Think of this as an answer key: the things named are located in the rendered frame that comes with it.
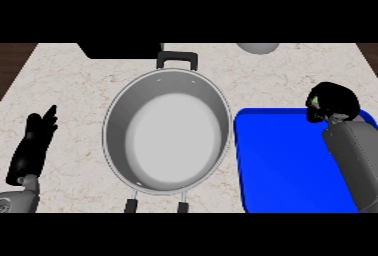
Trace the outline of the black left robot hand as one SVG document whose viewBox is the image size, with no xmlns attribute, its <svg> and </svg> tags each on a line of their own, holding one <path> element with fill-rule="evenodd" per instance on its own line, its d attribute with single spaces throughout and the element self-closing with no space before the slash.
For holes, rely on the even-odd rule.
<svg viewBox="0 0 378 256">
<path fill-rule="evenodd" d="M 56 106 L 51 106 L 44 115 L 32 113 L 26 118 L 25 134 L 16 147 L 5 183 L 20 186 L 19 179 L 26 175 L 39 176 L 48 145 L 57 129 Z"/>
</svg>

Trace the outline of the black appliance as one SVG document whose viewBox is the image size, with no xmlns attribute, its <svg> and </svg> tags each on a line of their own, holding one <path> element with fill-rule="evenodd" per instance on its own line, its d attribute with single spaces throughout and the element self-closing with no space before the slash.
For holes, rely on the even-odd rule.
<svg viewBox="0 0 378 256">
<path fill-rule="evenodd" d="M 161 43 L 79 43 L 90 59 L 155 59 L 162 51 Z"/>
</svg>

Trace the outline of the blue tray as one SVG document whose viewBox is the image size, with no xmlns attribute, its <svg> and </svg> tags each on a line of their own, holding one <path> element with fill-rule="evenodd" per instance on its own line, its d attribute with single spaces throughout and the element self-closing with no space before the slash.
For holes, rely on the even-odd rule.
<svg viewBox="0 0 378 256">
<path fill-rule="evenodd" d="M 363 122 L 378 130 L 367 112 Z M 248 213 L 358 212 L 321 132 L 302 108 L 245 108 L 234 117 L 243 210 Z"/>
</svg>

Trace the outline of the grey round object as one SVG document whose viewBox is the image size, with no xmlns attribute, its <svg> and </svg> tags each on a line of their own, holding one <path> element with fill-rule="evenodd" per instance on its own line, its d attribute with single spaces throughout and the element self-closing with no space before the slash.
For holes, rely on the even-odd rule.
<svg viewBox="0 0 378 256">
<path fill-rule="evenodd" d="M 271 53 L 279 44 L 277 43 L 237 43 L 239 48 L 251 54 L 264 55 Z"/>
</svg>

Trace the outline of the grey metal pot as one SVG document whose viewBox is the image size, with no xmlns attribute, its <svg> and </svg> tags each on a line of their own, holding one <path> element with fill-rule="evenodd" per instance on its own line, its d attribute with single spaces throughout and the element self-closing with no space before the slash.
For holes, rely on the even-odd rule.
<svg viewBox="0 0 378 256">
<path fill-rule="evenodd" d="M 115 96 L 101 127 L 107 165 L 134 193 L 184 195 L 212 175 L 231 137 L 231 114 L 197 54 L 162 51 L 156 69 Z"/>
</svg>

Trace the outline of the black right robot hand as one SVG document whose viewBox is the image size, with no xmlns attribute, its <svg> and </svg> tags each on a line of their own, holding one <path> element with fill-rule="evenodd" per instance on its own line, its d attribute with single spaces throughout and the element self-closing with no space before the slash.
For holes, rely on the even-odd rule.
<svg viewBox="0 0 378 256">
<path fill-rule="evenodd" d="M 317 96 L 319 109 L 310 107 L 310 99 Z M 352 121 L 360 114 L 360 104 L 354 92 L 339 84 L 320 82 L 313 88 L 305 100 L 307 121 L 319 123 L 333 114 L 345 115 L 345 121 Z"/>
</svg>

